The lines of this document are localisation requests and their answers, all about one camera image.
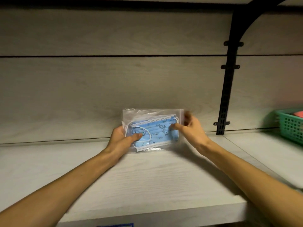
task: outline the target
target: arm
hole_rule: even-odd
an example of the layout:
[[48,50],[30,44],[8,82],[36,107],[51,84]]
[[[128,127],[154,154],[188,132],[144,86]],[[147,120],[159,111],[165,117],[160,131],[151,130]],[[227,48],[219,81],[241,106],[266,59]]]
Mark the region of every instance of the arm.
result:
[[114,166],[131,143],[141,137],[142,134],[134,134],[125,138],[123,128],[115,128],[102,152],[3,210],[0,213],[0,226],[56,225],[83,191]]
[[200,154],[227,174],[246,196],[277,226],[303,226],[303,194],[275,180],[263,171],[211,141],[200,122],[189,112],[185,125],[172,124]]

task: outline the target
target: basket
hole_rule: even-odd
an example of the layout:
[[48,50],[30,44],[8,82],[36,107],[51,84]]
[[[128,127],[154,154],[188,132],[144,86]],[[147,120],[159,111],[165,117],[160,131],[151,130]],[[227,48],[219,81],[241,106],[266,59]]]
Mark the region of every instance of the basket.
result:
[[280,118],[281,135],[303,145],[303,118],[292,115],[294,112],[303,109],[277,110]]

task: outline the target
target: surgical mask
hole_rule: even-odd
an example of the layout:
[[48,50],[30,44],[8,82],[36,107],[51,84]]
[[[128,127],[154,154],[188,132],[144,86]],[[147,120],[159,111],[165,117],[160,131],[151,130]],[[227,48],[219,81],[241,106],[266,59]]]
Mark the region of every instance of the surgical mask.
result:
[[179,132],[169,129],[170,125],[176,122],[179,122],[179,119],[175,115],[165,115],[155,116],[148,120],[139,120],[131,124],[132,134],[142,133],[143,135],[142,138],[134,142],[134,147],[137,151],[142,151],[177,141]]

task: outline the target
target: plastic bag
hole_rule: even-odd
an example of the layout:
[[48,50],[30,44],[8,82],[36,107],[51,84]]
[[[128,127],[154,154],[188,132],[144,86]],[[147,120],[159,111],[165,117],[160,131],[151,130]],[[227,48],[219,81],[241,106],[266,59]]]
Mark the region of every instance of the plastic bag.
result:
[[124,109],[122,112],[125,136],[143,134],[131,145],[132,152],[174,145],[179,139],[179,131],[170,130],[169,126],[176,122],[184,125],[183,109]]

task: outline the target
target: forearm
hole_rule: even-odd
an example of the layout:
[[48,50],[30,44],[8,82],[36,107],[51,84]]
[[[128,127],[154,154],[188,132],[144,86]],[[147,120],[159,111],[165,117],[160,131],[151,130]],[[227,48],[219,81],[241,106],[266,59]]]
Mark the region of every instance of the forearm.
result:
[[1,212],[0,226],[55,225],[81,193],[115,161],[111,154],[101,152]]
[[213,141],[198,147],[275,224],[303,226],[303,195]]

